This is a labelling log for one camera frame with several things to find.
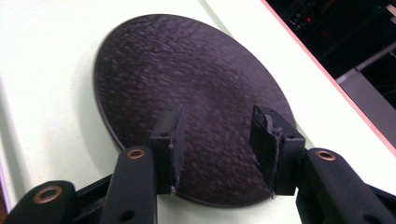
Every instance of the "textured black surface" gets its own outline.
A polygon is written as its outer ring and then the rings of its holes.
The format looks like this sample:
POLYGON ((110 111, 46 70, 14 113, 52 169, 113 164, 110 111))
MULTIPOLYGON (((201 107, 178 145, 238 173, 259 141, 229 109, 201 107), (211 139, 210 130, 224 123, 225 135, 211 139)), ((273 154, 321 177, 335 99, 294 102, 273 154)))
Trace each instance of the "textured black surface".
POLYGON ((183 104, 186 149, 178 195, 222 207, 270 196, 248 145, 251 111, 265 105, 294 120, 268 71, 229 36, 179 16, 135 18, 106 38, 94 84, 121 148, 141 145, 161 111, 183 104))

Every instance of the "dark disc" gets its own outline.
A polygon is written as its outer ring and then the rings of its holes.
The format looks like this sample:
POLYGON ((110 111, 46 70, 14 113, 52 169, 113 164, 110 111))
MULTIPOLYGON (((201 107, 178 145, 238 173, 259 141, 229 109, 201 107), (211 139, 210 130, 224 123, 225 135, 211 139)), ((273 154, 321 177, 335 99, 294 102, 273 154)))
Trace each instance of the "dark disc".
POLYGON ((219 207, 270 197, 248 145, 252 108, 265 105, 294 119, 268 71, 228 35, 174 15, 132 19, 100 48, 94 85, 106 126, 123 149, 142 145, 166 107, 183 105, 179 196, 219 207))

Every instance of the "black round plate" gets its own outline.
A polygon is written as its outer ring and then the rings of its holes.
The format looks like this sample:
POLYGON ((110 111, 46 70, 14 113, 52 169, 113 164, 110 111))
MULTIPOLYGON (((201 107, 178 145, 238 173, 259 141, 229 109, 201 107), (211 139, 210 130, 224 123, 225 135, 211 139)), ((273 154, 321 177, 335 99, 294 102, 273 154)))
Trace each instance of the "black round plate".
POLYGON ((265 105, 294 119, 268 71, 228 35, 174 15, 132 19, 100 48, 94 85, 106 126, 123 149, 143 144, 159 114, 183 104, 181 197, 219 207, 270 197, 248 145, 252 108, 265 105))

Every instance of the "white surface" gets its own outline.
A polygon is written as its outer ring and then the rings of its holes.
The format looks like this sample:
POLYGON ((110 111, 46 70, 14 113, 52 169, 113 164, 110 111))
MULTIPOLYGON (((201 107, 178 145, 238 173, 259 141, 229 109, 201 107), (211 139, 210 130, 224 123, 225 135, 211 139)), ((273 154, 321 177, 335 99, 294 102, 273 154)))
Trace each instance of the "white surface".
MULTIPOLYGON (((363 180, 396 194, 395 158, 258 0, 207 1, 287 96, 317 147, 342 154, 363 180)), ((11 206, 30 188, 64 179, 80 189, 112 172, 116 147, 92 90, 95 53, 123 21, 172 13, 224 27, 202 1, 0 2, 0 162, 11 206)), ((293 197, 214 209, 159 197, 160 223, 300 222, 293 197)))

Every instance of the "red edge strip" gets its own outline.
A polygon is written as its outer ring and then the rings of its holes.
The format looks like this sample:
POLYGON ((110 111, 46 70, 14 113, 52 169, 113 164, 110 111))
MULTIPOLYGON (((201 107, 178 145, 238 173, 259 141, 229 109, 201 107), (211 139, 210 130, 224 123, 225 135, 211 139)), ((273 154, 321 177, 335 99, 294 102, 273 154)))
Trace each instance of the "red edge strip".
POLYGON ((318 60, 312 55, 312 53, 306 48, 306 46, 300 41, 300 39, 294 34, 294 32, 289 28, 289 26, 280 19, 274 9, 267 3, 267 1, 262 0, 262 3, 268 8, 268 10, 274 15, 274 17, 279 21, 280 24, 285 28, 285 30, 293 37, 294 41, 305 51, 305 53, 311 58, 311 60, 317 65, 320 71, 330 80, 334 87, 344 96, 346 101, 355 109, 355 111, 361 116, 361 118, 366 122, 366 124, 371 128, 375 135, 384 143, 384 145, 389 149, 389 151, 396 157, 396 148, 388 141, 388 139, 382 134, 376 126, 367 118, 367 116, 361 111, 361 109, 353 102, 353 100, 347 95, 347 93, 341 88, 340 85, 332 78, 332 76, 326 71, 326 69, 318 62, 318 60))

